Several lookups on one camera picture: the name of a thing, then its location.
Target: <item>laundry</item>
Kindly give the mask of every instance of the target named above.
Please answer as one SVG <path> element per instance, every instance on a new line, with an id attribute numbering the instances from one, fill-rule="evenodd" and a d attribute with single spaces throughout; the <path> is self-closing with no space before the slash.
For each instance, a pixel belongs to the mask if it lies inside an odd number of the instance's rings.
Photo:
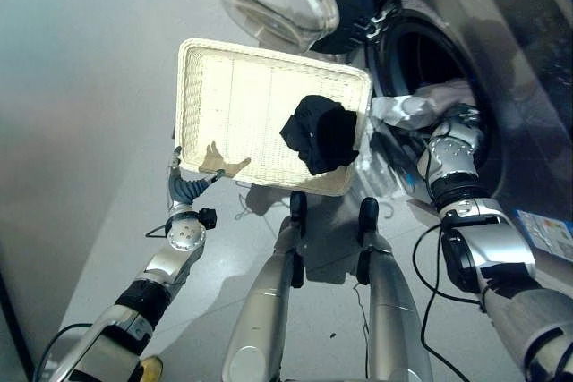
<path id="1" fill-rule="evenodd" d="M 372 116 L 402 129 L 415 130 L 431 125 L 457 104 L 475 106 L 466 80 L 454 79 L 422 86 L 411 96 L 372 99 Z"/>
<path id="2" fill-rule="evenodd" d="M 280 135 L 311 174 L 348 166 L 358 156 L 355 142 L 356 112 L 323 96 L 304 97 Z"/>

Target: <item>black cable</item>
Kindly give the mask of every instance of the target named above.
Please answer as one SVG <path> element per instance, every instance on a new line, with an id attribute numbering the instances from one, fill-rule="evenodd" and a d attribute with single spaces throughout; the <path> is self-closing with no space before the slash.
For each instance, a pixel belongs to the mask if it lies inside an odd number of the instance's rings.
<path id="1" fill-rule="evenodd" d="M 364 335 L 364 341 L 366 342 L 366 356 L 364 359 L 364 374 L 366 378 L 368 378 L 368 336 L 370 335 L 370 328 L 368 328 L 368 322 L 366 321 L 366 311 L 364 310 L 364 306 L 362 301 L 360 300 L 360 293 L 356 289 L 359 284 L 356 283 L 355 286 L 352 287 L 355 290 L 356 297 L 358 297 L 358 306 L 360 306 L 360 310 L 362 311 L 362 318 L 363 318 L 363 325 L 362 325 L 362 332 Z"/>
<path id="2" fill-rule="evenodd" d="M 567 364 L 567 361 L 569 361 L 569 358 L 571 358 L 572 354 L 573 344 L 570 344 L 557 363 L 557 369 L 555 369 L 555 382 L 567 382 L 567 380 L 569 380 L 564 378 L 567 376 L 565 375 L 565 365 Z"/>
<path id="3" fill-rule="evenodd" d="M 56 335 L 54 337 L 52 337 L 52 340 L 50 340 L 50 342 L 47 344 L 46 349 L 44 349 L 44 352 L 42 353 L 42 356 L 39 359 L 38 366 L 34 369 L 34 376 L 32 377 L 32 382 L 39 382 L 39 379 L 41 377 L 41 373 L 44 370 L 44 366 L 46 365 L 47 355 L 49 354 L 50 350 L 52 349 L 52 346 L 54 346 L 54 343 L 66 331 L 71 330 L 73 328 L 88 328 L 88 327 L 91 327 L 91 324 L 87 324 L 87 323 L 71 324 L 70 326 L 62 328 L 60 331 L 58 331 L 56 333 Z"/>
<path id="4" fill-rule="evenodd" d="M 161 238 L 161 239 L 165 239 L 165 238 L 167 237 L 167 236 L 165 236 L 165 235 L 159 236 L 159 235 L 157 235 L 157 234 L 154 234 L 155 232 L 158 232 L 158 231 L 161 230 L 162 228 L 165 228 L 165 224 L 160 225 L 159 227 L 154 228 L 154 229 L 151 230 L 150 232 L 145 233 L 145 237 L 158 237 L 158 238 Z"/>
<path id="5" fill-rule="evenodd" d="M 449 294 L 443 293 L 440 290 L 435 289 L 433 286 L 430 285 L 430 283 L 423 277 L 422 273 L 420 272 L 420 268 L 418 267 L 417 258 L 416 258 L 418 248 L 420 247 L 420 243 L 422 243 L 423 238 L 426 237 L 428 235 L 428 233 L 434 231 L 435 229 L 437 229 L 440 226 L 441 226 L 440 224 L 437 224 L 434 227 L 430 227 L 428 230 L 423 232 L 422 235 L 416 241 L 416 243 L 414 245 L 414 250 L 412 251 L 412 264 L 414 265 L 415 273 L 417 274 L 420 281 L 422 281 L 422 284 L 424 284 L 430 291 L 432 291 L 432 292 L 435 291 L 436 294 L 439 295 L 440 297 L 443 297 L 444 299 L 448 299 L 448 300 L 452 300 L 452 301 L 459 301 L 461 303 L 470 303 L 470 304 L 476 304 L 478 306 L 481 306 L 481 303 L 478 300 L 464 299 L 462 297 L 456 297 L 454 295 L 449 295 Z"/>
<path id="6" fill-rule="evenodd" d="M 431 353 L 434 357 L 436 357 L 438 360 L 440 360 L 446 366 L 448 366 L 449 369 L 451 369 L 451 371 L 456 373 L 456 375 L 458 375 L 458 377 L 461 380 L 463 380 L 464 382 L 470 382 L 470 380 L 468 378 L 466 378 L 466 376 L 461 371 L 459 371 L 458 368 L 456 368 L 456 366 L 454 366 L 451 362 L 446 360 L 438 352 L 434 351 L 431 348 L 431 346 L 426 343 L 426 327 L 428 325 L 428 318 L 430 317 L 430 309 L 432 308 L 432 303 L 433 303 L 434 299 L 436 298 L 436 295 L 438 292 L 438 287 L 440 286 L 440 247 L 441 247 L 441 240 L 440 239 L 441 239 L 441 228 L 440 228 L 440 231 L 438 233 L 438 247 L 437 247 L 437 252 L 436 252 L 436 283 L 433 287 L 432 296 L 430 297 L 430 300 L 428 301 L 428 304 L 426 305 L 426 311 L 423 314 L 422 330 L 420 332 L 420 341 L 422 342 L 422 346 L 425 348 L 426 351 Z"/>

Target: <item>floor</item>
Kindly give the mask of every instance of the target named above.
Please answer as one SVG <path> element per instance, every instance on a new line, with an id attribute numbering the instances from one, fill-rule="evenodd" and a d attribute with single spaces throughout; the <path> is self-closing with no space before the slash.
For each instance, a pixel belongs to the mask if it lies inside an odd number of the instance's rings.
<path id="1" fill-rule="evenodd" d="M 408 202 L 383 159 L 366 148 L 370 137 L 367 134 L 364 138 L 363 151 L 356 161 L 359 172 L 345 197 L 309 196 L 309 225 L 300 249 L 306 281 L 302 289 L 291 292 L 282 367 L 285 378 L 364 376 L 363 316 L 356 295 L 360 294 L 368 318 L 369 290 L 356 287 L 359 247 L 355 243 L 355 220 L 362 198 L 372 195 L 372 188 L 379 193 L 373 195 L 381 204 L 380 231 L 392 243 L 419 310 L 428 299 L 429 294 L 415 279 L 410 259 L 415 240 L 436 223 L 436 218 Z M 376 181 L 372 169 L 379 173 Z M 140 187 L 140 181 L 127 178 L 119 194 L 137 202 Z M 126 204 L 120 199 L 111 213 Z M 217 210 L 218 227 L 208 232 L 203 256 L 192 267 L 187 284 L 168 308 L 143 354 L 161 357 L 164 380 L 219 380 L 235 320 L 252 281 L 272 252 L 279 226 L 288 215 L 287 204 L 287 191 L 227 179 L 196 201 L 197 208 Z M 133 206 L 135 216 L 137 204 Z M 63 325 L 96 318 L 161 245 L 160 239 L 142 237 L 145 230 L 161 223 L 160 214 L 142 219 L 146 221 L 137 229 L 124 217 L 108 219 L 83 269 Z M 433 276 L 435 269 L 435 241 L 435 235 L 428 236 L 420 249 L 420 264 L 427 276 Z M 443 271 L 442 283 L 447 283 Z M 455 291 L 451 285 L 444 289 Z M 429 338 L 472 380 L 520 380 L 488 318 L 477 309 L 438 301 Z M 479 359 L 468 360 L 468 356 Z M 456 380 L 437 361 L 432 365 L 435 380 Z"/>
<path id="2" fill-rule="evenodd" d="M 161 246 L 143 235 L 165 222 L 179 44 L 253 41 L 218 0 L 0 0 L 0 10 L 0 268 L 37 361 L 59 327 L 97 318 Z M 363 197 L 381 203 L 380 231 L 419 311 L 428 300 L 410 258 L 436 219 L 408 201 L 380 157 L 362 152 L 351 192 L 311 198 L 301 249 L 306 282 L 291 293 L 285 377 L 363 376 L 356 292 L 367 317 L 368 289 L 353 289 Z M 287 196 L 222 180 L 198 200 L 217 210 L 218 227 L 144 353 L 159 354 L 165 381 L 220 379 L 232 327 L 287 215 Z M 429 235 L 420 249 L 427 276 L 435 240 Z M 48 370 L 79 334 L 58 343 Z M 437 300 L 428 338 L 471 380 L 523 380 L 476 309 Z M 457 380 L 437 361 L 432 367 L 436 381 Z M 10 380 L 9 368 L 0 367 L 0 379 Z"/>

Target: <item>wicker basket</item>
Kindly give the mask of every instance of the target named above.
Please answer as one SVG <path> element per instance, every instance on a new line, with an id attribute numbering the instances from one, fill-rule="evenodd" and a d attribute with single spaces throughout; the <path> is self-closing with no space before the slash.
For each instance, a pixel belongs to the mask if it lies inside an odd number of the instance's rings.
<path id="1" fill-rule="evenodd" d="M 312 176 L 280 130 L 304 96 L 318 94 L 357 112 L 355 149 L 372 92 L 359 69 L 206 39 L 179 48 L 176 145 L 181 167 L 219 168 L 237 181 L 338 196 L 353 165 Z"/>

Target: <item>wire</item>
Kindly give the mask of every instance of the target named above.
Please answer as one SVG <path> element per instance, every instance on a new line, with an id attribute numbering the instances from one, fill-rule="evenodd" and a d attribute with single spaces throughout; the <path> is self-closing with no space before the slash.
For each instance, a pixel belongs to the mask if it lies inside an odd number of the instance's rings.
<path id="1" fill-rule="evenodd" d="M 420 235 L 420 237 L 418 238 L 418 240 L 416 241 L 416 243 L 414 245 L 414 250 L 412 251 L 412 264 L 414 265 L 415 273 L 417 274 L 420 281 L 422 281 L 422 284 L 424 284 L 430 291 L 436 292 L 436 294 L 439 295 L 440 297 L 443 297 L 444 299 L 448 299 L 448 300 L 452 300 L 452 301 L 459 301 L 462 303 L 470 303 L 470 304 L 476 304 L 478 306 L 481 306 L 481 303 L 478 300 L 464 299 L 462 297 L 456 297 L 454 295 L 449 295 L 449 294 L 443 293 L 440 290 L 435 289 L 433 286 L 430 285 L 430 283 L 423 277 L 422 273 L 420 272 L 420 268 L 418 267 L 417 258 L 416 258 L 418 248 L 420 247 L 420 243 L 422 243 L 422 240 L 424 237 L 426 237 L 430 232 L 434 231 L 435 229 L 437 229 L 440 226 L 441 226 L 441 224 L 437 224 L 434 227 L 430 227 L 428 230 L 423 232 Z"/>
<path id="2" fill-rule="evenodd" d="M 50 342 L 47 344 L 46 349 L 44 349 L 44 352 L 42 353 L 42 356 L 39 359 L 38 366 L 34 369 L 34 375 L 32 377 L 32 382 L 39 382 L 39 379 L 41 377 L 41 373 L 44 370 L 44 366 L 46 365 L 47 355 L 49 354 L 50 350 L 52 349 L 52 346 L 54 346 L 54 343 L 66 331 L 71 330 L 73 328 L 88 328 L 88 327 L 91 327 L 91 324 L 88 324 L 88 323 L 71 324 L 70 326 L 62 328 L 60 331 L 58 331 L 56 333 L 56 335 L 54 337 L 52 337 L 52 340 L 50 340 Z"/>
<path id="3" fill-rule="evenodd" d="M 370 328 L 368 328 L 368 322 L 366 320 L 366 312 L 364 310 L 362 301 L 360 300 L 360 293 L 356 289 L 358 285 L 359 284 L 356 283 L 356 285 L 353 286 L 352 289 L 355 290 L 356 297 L 358 297 L 358 306 L 360 306 L 360 310 L 362 311 L 362 318 L 363 318 L 362 332 L 364 334 L 364 341 L 366 342 L 366 355 L 364 358 L 364 374 L 366 375 L 366 378 L 368 378 L 368 336 L 370 335 Z"/>
<path id="4" fill-rule="evenodd" d="M 165 238 L 167 237 L 167 236 L 165 236 L 165 235 L 159 236 L 159 235 L 157 235 L 157 234 L 154 234 L 155 232 L 158 232 L 158 231 L 161 230 L 162 228 L 165 228 L 165 224 L 160 225 L 159 227 L 154 228 L 154 229 L 151 230 L 150 232 L 145 233 L 145 237 L 160 237 L 160 238 L 162 238 L 162 239 L 165 239 Z"/>
<path id="5" fill-rule="evenodd" d="M 422 346 L 425 348 L 426 351 L 431 353 L 434 357 L 436 357 L 438 360 L 440 360 L 446 366 L 448 366 L 449 369 L 451 371 L 453 371 L 454 373 L 456 373 L 456 375 L 458 375 L 458 377 L 461 380 L 463 380 L 464 382 L 470 382 L 470 380 L 468 378 L 466 378 L 466 376 L 461 371 L 459 371 L 456 366 L 454 366 L 451 362 L 446 360 L 441 354 L 439 354 L 438 352 L 433 350 L 431 348 L 431 346 L 426 343 L 426 327 L 428 326 L 428 318 L 430 317 L 430 309 L 432 308 L 433 301 L 436 298 L 436 295 L 438 292 L 438 287 L 440 286 L 440 247 L 441 247 L 441 240 L 440 239 L 441 239 L 441 228 L 440 228 L 440 231 L 438 233 L 438 247 L 437 247 L 437 251 L 436 251 L 436 282 L 435 282 L 433 290 L 432 290 L 432 296 L 430 297 L 430 300 L 428 301 L 428 304 L 426 305 L 426 311 L 423 314 L 422 330 L 420 332 L 420 341 L 422 342 Z"/>

